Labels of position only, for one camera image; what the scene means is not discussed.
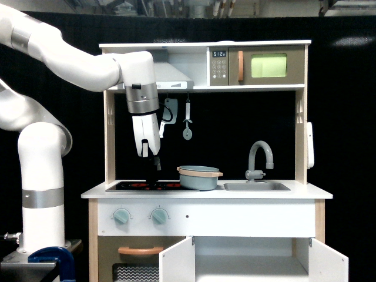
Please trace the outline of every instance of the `microwave handle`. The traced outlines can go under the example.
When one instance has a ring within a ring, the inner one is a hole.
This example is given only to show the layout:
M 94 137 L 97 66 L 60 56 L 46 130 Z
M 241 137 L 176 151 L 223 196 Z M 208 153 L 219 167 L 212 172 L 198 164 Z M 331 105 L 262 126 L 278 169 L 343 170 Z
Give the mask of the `microwave handle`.
M 243 71 L 244 71 L 243 51 L 238 51 L 237 57 L 238 57 L 238 61 L 239 61 L 239 79 L 238 79 L 238 81 L 243 81 Z
M 118 249 L 119 254 L 134 254 L 134 255 L 144 255 L 144 254 L 159 254 L 163 251 L 163 247 L 154 247 L 151 249 L 131 249 L 129 247 L 120 247 Z

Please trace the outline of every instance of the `microwave window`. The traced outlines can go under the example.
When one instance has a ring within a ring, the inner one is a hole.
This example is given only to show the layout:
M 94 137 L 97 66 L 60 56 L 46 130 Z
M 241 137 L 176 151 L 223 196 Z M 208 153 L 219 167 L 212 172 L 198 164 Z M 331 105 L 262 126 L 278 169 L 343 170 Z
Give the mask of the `microwave window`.
M 259 54 L 251 57 L 253 78 L 282 78 L 287 73 L 287 54 Z
M 226 51 L 213 51 L 213 58 L 226 57 Z

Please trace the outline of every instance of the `white cabinet door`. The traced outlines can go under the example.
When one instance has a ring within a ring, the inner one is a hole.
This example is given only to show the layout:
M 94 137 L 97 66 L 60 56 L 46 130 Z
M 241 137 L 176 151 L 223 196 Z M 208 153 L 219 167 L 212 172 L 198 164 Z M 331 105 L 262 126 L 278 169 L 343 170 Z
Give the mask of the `white cabinet door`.
M 194 282 L 195 250 L 193 237 L 159 253 L 159 282 Z
M 308 257 L 309 282 L 348 282 L 348 257 L 316 239 Z

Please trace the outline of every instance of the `stovetop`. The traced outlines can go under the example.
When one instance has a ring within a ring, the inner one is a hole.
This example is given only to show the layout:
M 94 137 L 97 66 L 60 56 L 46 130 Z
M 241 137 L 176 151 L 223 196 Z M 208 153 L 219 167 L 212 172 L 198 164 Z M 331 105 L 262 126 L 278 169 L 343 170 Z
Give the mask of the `stovetop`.
M 174 181 L 158 181 L 147 183 L 145 181 L 122 181 L 108 188 L 106 192 L 139 192 L 139 191 L 186 191 L 199 192 L 180 185 Z

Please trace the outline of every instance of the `black backdrop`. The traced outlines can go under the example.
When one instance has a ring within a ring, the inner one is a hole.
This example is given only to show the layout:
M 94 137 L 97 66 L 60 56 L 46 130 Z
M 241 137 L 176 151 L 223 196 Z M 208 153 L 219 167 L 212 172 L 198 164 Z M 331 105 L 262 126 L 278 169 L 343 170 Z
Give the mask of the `black backdrop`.
M 311 39 L 308 121 L 314 126 L 315 166 L 308 181 L 334 195 L 326 203 L 326 243 L 350 258 L 351 281 L 373 281 L 376 18 L 159 19 L 28 13 L 59 28 L 65 41 L 93 55 L 99 43 L 215 42 Z M 346 43 L 337 42 L 347 38 Z M 71 132 L 63 158 L 66 238 L 82 239 L 78 279 L 88 280 L 88 203 L 80 194 L 104 181 L 103 96 L 57 78 L 42 63 L 0 46 L 0 78 L 55 115 Z M 163 101 L 165 94 L 160 95 Z M 274 154 L 268 179 L 294 177 L 294 94 L 192 94 L 193 139 L 182 138 L 186 95 L 176 125 L 167 125 L 161 158 L 165 179 L 178 165 L 220 168 L 224 178 L 243 178 L 250 146 L 265 140 Z M 126 113 L 116 95 L 117 178 L 142 174 Z M 0 131 L 0 234 L 22 230 L 18 133 Z M 264 156 L 256 166 L 263 169 Z M 0 244 L 1 255 L 10 247 Z

